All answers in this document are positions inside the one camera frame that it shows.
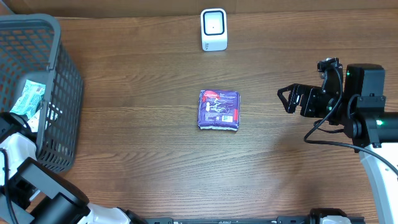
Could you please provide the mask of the purple Carefree liner pack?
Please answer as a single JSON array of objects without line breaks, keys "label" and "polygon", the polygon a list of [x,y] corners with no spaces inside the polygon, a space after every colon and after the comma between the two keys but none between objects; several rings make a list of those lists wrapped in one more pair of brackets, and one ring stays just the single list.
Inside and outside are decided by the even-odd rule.
[{"label": "purple Carefree liner pack", "polygon": [[241,95],[231,90],[201,90],[198,100],[199,129],[237,131]]}]

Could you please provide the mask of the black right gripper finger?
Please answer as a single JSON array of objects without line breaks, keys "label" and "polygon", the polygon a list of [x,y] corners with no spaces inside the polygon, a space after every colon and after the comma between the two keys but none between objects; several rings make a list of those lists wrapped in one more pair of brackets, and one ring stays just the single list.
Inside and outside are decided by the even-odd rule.
[{"label": "black right gripper finger", "polygon": [[[288,98],[284,96],[284,93],[288,92]],[[295,113],[295,94],[292,88],[281,88],[277,91],[277,96],[281,100],[284,109],[287,113]]]},{"label": "black right gripper finger", "polygon": [[298,83],[294,83],[294,84],[291,84],[291,85],[289,85],[289,86],[287,86],[287,87],[285,87],[285,88],[282,88],[281,89],[281,92],[282,93],[284,93],[284,92],[291,92],[291,91],[293,91],[294,90],[294,88],[296,87],[298,85]]}]

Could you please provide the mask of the mint green wipes pack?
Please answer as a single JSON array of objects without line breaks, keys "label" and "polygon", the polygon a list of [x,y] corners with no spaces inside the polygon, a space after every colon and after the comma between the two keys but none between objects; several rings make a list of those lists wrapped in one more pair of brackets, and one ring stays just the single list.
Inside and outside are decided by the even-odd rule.
[{"label": "mint green wipes pack", "polygon": [[25,81],[22,95],[11,109],[11,113],[33,117],[45,94],[45,85],[30,80]]}]

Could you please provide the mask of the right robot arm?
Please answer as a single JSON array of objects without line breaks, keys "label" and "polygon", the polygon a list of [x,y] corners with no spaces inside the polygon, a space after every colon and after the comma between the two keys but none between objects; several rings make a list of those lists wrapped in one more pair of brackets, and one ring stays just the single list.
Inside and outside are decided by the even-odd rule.
[{"label": "right robot arm", "polygon": [[377,64],[343,67],[336,58],[319,61],[322,86],[294,83],[277,96],[287,113],[301,107],[313,118],[304,142],[338,146],[359,154],[380,223],[397,223],[397,113],[385,111],[386,71]]}]

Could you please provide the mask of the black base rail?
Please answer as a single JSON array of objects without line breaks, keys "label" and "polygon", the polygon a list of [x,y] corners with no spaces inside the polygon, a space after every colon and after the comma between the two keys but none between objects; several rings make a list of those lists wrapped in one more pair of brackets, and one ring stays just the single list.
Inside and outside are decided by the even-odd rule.
[{"label": "black base rail", "polygon": [[281,215],[276,218],[173,219],[145,218],[146,224],[366,224],[364,217],[349,217],[339,208],[312,208],[308,215]]}]

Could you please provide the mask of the white barcode scanner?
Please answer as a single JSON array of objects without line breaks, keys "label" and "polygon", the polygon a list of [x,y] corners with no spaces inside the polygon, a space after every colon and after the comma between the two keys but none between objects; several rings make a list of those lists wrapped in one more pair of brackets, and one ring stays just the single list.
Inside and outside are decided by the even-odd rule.
[{"label": "white barcode scanner", "polygon": [[223,51],[228,46],[227,15],[222,8],[205,9],[200,14],[201,46],[205,52]]}]

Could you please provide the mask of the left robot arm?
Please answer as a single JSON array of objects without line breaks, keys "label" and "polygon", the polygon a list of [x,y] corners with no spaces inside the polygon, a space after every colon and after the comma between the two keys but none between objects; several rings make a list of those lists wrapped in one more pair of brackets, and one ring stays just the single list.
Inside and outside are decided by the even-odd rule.
[{"label": "left robot arm", "polygon": [[63,177],[40,164],[29,125],[1,113],[1,219],[8,223],[145,224],[130,210],[90,203]]}]

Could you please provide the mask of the white bamboo conditioner tube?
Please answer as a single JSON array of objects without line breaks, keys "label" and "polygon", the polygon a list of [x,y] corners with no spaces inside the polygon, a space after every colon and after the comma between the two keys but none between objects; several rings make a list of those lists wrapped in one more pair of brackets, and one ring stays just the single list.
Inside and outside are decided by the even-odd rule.
[{"label": "white bamboo conditioner tube", "polygon": [[[39,121],[40,121],[40,112],[41,112],[41,110],[37,110],[36,113],[33,115],[33,117],[29,118],[27,121],[27,124],[29,125],[29,127],[33,133],[38,132]],[[59,110],[59,108],[56,108],[55,111],[49,109],[47,111],[47,116],[51,120],[56,121],[58,118],[58,112],[60,112],[61,114],[63,113],[62,111]]]}]

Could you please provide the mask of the grey plastic basket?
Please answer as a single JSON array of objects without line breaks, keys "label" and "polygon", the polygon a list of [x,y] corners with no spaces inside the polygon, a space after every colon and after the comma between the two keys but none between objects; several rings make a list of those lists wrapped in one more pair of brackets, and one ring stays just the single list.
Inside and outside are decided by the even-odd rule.
[{"label": "grey plastic basket", "polygon": [[28,81],[44,86],[34,105],[36,158],[66,172],[75,160],[84,86],[60,24],[47,14],[1,16],[1,111],[12,110]]}]

